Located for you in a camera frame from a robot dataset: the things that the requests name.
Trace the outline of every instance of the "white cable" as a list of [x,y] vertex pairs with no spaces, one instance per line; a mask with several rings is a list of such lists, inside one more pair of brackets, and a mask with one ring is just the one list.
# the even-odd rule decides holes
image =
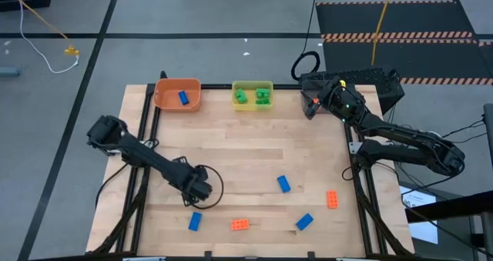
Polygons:
[[64,69],[64,70],[61,70],[61,71],[59,71],[59,72],[56,72],[56,71],[54,71],[54,70],[52,69],[52,67],[50,66],[50,64],[49,64],[49,62],[48,62],[48,59],[46,58],[46,56],[44,56],[44,55],[43,55],[43,54],[42,54],[42,53],[41,53],[41,52],[40,52],[40,51],[39,51],[39,50],[38,50],[38,49],[37,49],[37,48],[36,48],[36,47],[32,44],[32,42],[31,42],[31,41],[29,41],[29,40],[28,40],[28,39],[24,36],[24,32],[22,31],[22,24],[23,24],[23,22],[24,22],[24,6],[22,6],[22,3],[21,3],[20,1],[18,2],[18,4],[21,6],[21,10],[20,10],[20,11],[21,11],[21,23],[20,23],[20,25],[19,25],[19,28],[20,28],[20,30],[21,30],[21,36],[24,38],[24,40],[26,40],[26,41],[27,41],[27,42],[28,42],[28,43],[29,43],[29,44],[30,44],[30,45],[34,48],[34,50],[36,50],[36,52],[37,52],[38,54],[40,54],[40,56],[41,56],[41,57],[43,57],[43,58],[44,58],[44,60],[45,60],[45,62],[46,62],[46,65],[48,65],[48,69],[49,69],[49,71],[50,71],[50,72],[52,72],[52,73],[55,73],[55,74],[60,74],[60,73],[63,73],[63,72],[67,72],[67,71],[71,70],[73,67],[75,67],[76,65],[78,65],[78,64],[79,64],[79,56],[78,56],[78,55],[76,55],[76,56],[75,56],[75,62],[74,62],[74,63],[73,63],[73,65],[71,65],[68,69]]

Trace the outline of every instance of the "white paper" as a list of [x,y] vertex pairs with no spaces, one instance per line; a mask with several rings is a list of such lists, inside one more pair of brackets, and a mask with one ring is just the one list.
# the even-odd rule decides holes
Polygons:
[[[401,194],[411,189],[401,186]],[[407,206],[415,207],[425,204],[435,203],[437,199],[434,196],[422,192],[410,192],[403,196],[403,200]],[[431,223],[410,223],[409,230],[411,237],[420,239],[426,242],[438,244],[438,229]]]

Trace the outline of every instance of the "yellow cable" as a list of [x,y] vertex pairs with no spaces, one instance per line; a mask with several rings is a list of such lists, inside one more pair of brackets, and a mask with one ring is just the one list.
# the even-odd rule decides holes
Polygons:
[[380,20],[378,21],[377,31],[375,32],[375,37],[373,39],[373,52],[371,53],[371,65],[374,65],[375,63],[375,52],[377,51],[378,33],[380,32],[380,26],[382,25],[382,22],[384,20],[385,11],[387,11],[387,5],[389,1],[390,0],[385,0],[384,9],[382,10],[382,13],[380,15]]
[[70,39],[65,34],[63,34],[55,26],[49,24],[40,14],[38,14],[38,12],[36,12],[35,10],[33,10],[31,7],[29,7],[27,4],[25,4],[22,0],[17,0],[17,1],[21,2],[24,5],[24,7],[26,7],[29,11],[31,11],[33,14],[35,14],[39,19],[41,19],[42,22],[44,22],[53,31],[59,33],[63,38],[65,38],[69,42],[70,45],[72,45],[72,42],[70,42]]

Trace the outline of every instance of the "black cable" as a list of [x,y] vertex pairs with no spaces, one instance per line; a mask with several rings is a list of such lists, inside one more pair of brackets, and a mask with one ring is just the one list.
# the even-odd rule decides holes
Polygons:
[[390,122],[390,121],[391,121],[391,119],[392,119],[392,122],[394,121],[395,106],[396,106],[396,105],[394,104],[394,106],[392,106],[391,111],[388,113],[388,119],[387,119],[387,122]]
[[310,73],[318,72],[318,69],[320,68],[320,56],[318,55],[318,53],[315,51],[305,52],[305,50],[307,49],[308,36],[310,35],[311,21],[314,16],[315,1],[316,0],[313,0],[311,3],[310,20],[308,21],[308,29],[307,29],[307,34],[305,35],[305,45],[303,46],[303,51],[301,52],[300,57],[298,57],[298,59],[294,62],[293,66],[291,67],[291,78],[293,78],[296,81],[300,81],[300,77],[297,77],[295,74],[296,67],[298,66],[300,61],[303,60],[305,57],[307,56],[315,57],[316,63]]
[[209,206],[197,206],[195,204],[191,204],[191,206],[197,208],[197,209],[200,209],[200,210],[205,210],[205,209],[209,209],[209,208],[213,208],[214,206],[216,206],[220,201],[221,199],[223,198],[223,194],[224,194],[224,181],[223,181],[223,178],[221,177],[221,175],[213,168],[209,167],[209,166],[206,166],[206,165],[198,165],[198,166],[202,166],[206,169],[210,169],[212,170],[213,172],[215,172],[217,174],[217,176],[219,177],[219,181],[221,181],[221,194],[219,195],[219,198],[217,199],[217,201]]
[[[159,140],[158,139],[148,139],[147,141],[144,142],[144,145],[148,142],[152,142],[153,143],[153,146],[151,147],[152,149],[155,149],[158,145],[159,145]],[[117,176],[119,173],[121,173],[124,168],[126,168],[128,166],[129,163],[125,163],[125,165],[123,165],[121,168],[119,168],[115,173],[113,173],[107,180],[105,180],[105,182],[102,183],[101,187],[99,187],[99,190],[98,192],[96,193],[96,203],[95,203],[95,207],[98,206],[98,201],[99,201],[99,196],[101,196],[101,192],[102,190],[105,188],[106,184],[108,184],[109,181],[111,181],[111,179],[114,179],[115,176]]]
[[476,135],[476,136],[472,136],[471,138],[466,139],[466,140],[464,140],[464,141],[460,141],[460,142],[453,142],[453,143],[464,143],[464,142],[469,142],[469,141],[471,141],[472,139],[479,138],[479,137],[484,136],[484,135],[486,135],[486,134],[487,134],[487,133],[479,134],[479,135]]
[[301,54],[305,53],[305,49],[307,49],[307,43],[308,43],[308,36],[310,35],[310,27],[311,27],[311,20],[314,17],[314,9],[315,9],[315,1],[313,0],[311,2],[311,13],[310,13],[310,20],[308,21],[308,29],[307,29],[307,34],[305,35],[305,46],[303,47],[303,51]]
[[[407,172],[403,167],[402,164],[399,162],[396,162],[397,167],[411,180],[417,187],[424,186],[424,183],[418,179],[416,176],[411,175],[409,172]],[[448,201],[448,199],[444,198],[443,196],[439,196],[436,193],[432,192],[429,188],[424,188],[426,192],[429,192],[433,196],[436,196],[437,198],[441,199],[442,201]]]
[[94,207],[98,206],[99,196],[101,195],[102,189],[106,186],[106,184],[108,184],[108,182],[111,179],[115,178],[115,176],[117,176],[119,173],[121,173],[121,171],[123,171],[123,169],[126,168],[128,165],[129,165],[129,163],[125,163],[125,165],[123,165],[121,168],[119,168],[107,180],[105,180],[105,182],[102,183],[101,187],[99,187],[98,193],[96,194],[96,203],[95,203]]
[[452,131],[452,132],[450,132],[450,133],[448,133],[448,134],[445,134],[445,135],[443,135],[443,136],[442,136],[442,138],[446,138],[446,137],[448,137],[448,136],[450,136],[450,135],[452,135],[452,134],[455,134],[455,133],[457,133],[457,132],[460,132],[460,131],[462,131],[462,130],[466,130],[466,129],[470,129],[470,128],[476,128],[476,127],[482,126],[482,125],[484,125],[484,124],[485,124],[485,123],[484,123],[484,120],[483,120],[483,119],[480,119],[480,120],[478,120],[477,122],[473,122],[472,124],[470,124],[470,126],[465,126],[465,127],[460,128],[460,129],[454,130],[454,131]]
[[[375,164],[378,164],[378,165],[382,165],[382,166],[385,166],[386,168],[389,168],[393,173],[395,173],[396,177],[397,177],[397,180],[399,181],[399,175],[397,174],[397,172],[395,171],[395,169],[393,169],[391,166],[389,165],[386,165],[386,164],[383,164],[382,162],[375,162]],[[351,169],[351,166],[347,167],[346,169],[344,169],[341,173],[341,176],[342,176],[342,179],[346,180],[346,181],[351,181],[354,179],[354,176],[351,177],[350,179],[347,179],[346,177],[344,177],[344,174],[346,174],[346,171],[348,169]],[[356,168],[356,172],[357,173],[360,173],[362,170],[362,168]]]
[[488,257],[493,257],[493,254],[491,253],[488,253],[487,251],[483,250],[483,249],[479,249],[478,247],[476,246],[473,246],[472,244],[464,241],[463,239],[461,239],[460,237],[458,237],[457,235],[455,235],[454,233],[446,230],[445,228],[439,226],[437,223],[434,223],[433,220],[421,215],[419,212],[416,212],[414,211],[411,207],[407,206],[406,203],[404,202],[404,197],[403,197],[404,194],[401,195],[401,201],[402,201],[402,204],[407,208],[407,210],[409,210],[409,212],[412,212],[413,214],[415,214],[416,216],[419,216],[420,218],[422,218],[423,220],[425,220],[426,222],[432,224],[433,226],[435,226],[436,228],[438,228],[439,230],[447,233],[448,235],[450,235],[452,238],[456,239],[457,241],[459,241],[460,243],[464,244],[465,246],[479,252],[479,253],[483,253],[485,254],[486,256]]

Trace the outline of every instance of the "orange cable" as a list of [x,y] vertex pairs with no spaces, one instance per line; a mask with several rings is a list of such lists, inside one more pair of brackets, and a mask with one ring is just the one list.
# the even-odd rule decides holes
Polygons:
[[377,51],[378,33],[380,32],[380,27],[381,27],[382,22],[384,20],[385,11],[387,11],[387,5],[388,5],[389,1],[390,0],[385,0],[384,9],[382,10],[382,13],[380,15],[380,20],[378,21],[377,31],[375,32],[375,37],[373,39],[373,52],[371,53],[371,65],[374,65],[374,63],[375,63],[375,52]]

